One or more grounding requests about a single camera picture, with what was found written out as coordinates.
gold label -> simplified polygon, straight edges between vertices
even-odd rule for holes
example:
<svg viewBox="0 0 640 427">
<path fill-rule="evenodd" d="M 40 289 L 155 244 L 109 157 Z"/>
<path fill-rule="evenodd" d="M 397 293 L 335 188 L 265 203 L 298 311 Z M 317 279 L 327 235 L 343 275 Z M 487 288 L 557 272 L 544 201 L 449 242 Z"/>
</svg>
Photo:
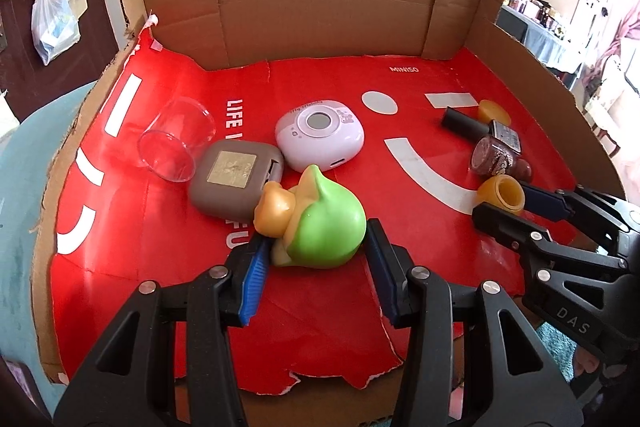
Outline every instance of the gold label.
<svg viewBox="0 0 640 427">
<path fill-rule="evenodd" d="M 245 188 L 257 157 L 255 154 L 220 151 L 209 172 L 207 182 Z"/>
</svg>

pink curtain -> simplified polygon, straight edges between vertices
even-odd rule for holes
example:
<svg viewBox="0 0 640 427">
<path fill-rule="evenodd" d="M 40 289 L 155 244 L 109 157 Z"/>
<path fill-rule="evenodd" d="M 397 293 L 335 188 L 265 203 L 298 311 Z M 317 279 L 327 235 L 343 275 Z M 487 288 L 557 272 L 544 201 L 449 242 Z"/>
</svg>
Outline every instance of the pink curtain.
<svg viewBox="0 0 640 427">
<path fill-rule="evenodd" d="M 626 14 L 620 24 L 618 25 L 618 30 L 616 31 L 615 37 L 613 37 L 613 41 L 609 45 L 609 47 L 604 51 L 596 65 L 593 67 L 593 70 L 584 78 L 583 84 L 586 86 L 593 78 L 602 74 L 602 70 L 604 68 L 604 63 L 608 57 L 611 55 L 620 56 L 620 42 L 623 38 L 633 39 L 635 41 L 640 41 L 640 0 L 636 1 L 632 9 Z"/>
</svg>

pink toy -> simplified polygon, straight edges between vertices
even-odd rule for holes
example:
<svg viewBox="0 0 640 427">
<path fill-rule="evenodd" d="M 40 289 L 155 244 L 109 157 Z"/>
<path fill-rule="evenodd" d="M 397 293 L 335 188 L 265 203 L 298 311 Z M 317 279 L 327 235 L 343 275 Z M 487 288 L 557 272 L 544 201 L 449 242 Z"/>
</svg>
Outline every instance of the pink toy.
<svg viewBox="0 0 640 427">
<path fill-rule="evenodd" d="M 353 111 L 335 100 L 307 103 L 278 120 L 276 142 L 287 164 L 328 171 L 348 162 L 364 145 L 364 129 Z"/>
</svg>

brown door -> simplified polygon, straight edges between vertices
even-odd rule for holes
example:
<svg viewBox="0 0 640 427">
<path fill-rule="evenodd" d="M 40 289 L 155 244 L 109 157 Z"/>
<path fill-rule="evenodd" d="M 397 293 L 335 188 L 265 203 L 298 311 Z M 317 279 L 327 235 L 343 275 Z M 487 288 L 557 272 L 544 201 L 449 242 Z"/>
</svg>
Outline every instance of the brown door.
<svg viewBox="0 0 640 427">
<path fill-rule="evenodd" d="M 80 41 L 44 66 L 31 38 L 34 0 L 0 0 L 7 48 L 0 52 L 0 89 L 22 121 L 43 105 L 97 80 L 118 51 L 104 0 L 87 0 Z"/>
</svg>

green and yellow toy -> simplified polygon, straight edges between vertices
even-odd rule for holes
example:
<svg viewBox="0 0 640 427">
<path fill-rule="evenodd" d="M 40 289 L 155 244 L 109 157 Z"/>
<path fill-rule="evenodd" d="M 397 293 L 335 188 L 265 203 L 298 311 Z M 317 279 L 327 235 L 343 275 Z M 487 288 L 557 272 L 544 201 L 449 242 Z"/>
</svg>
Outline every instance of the green and yellow toy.
<svg viewBox="0 0 640 427">
<path fill-rule="evenodd" d="M 358 198 L 309 165 L 297 186 L 267 182 L 254 213 L 258 233 L 274 237 L 275 266 L 335 268 L 362 243 L 367 218 Z"/>
</svg>

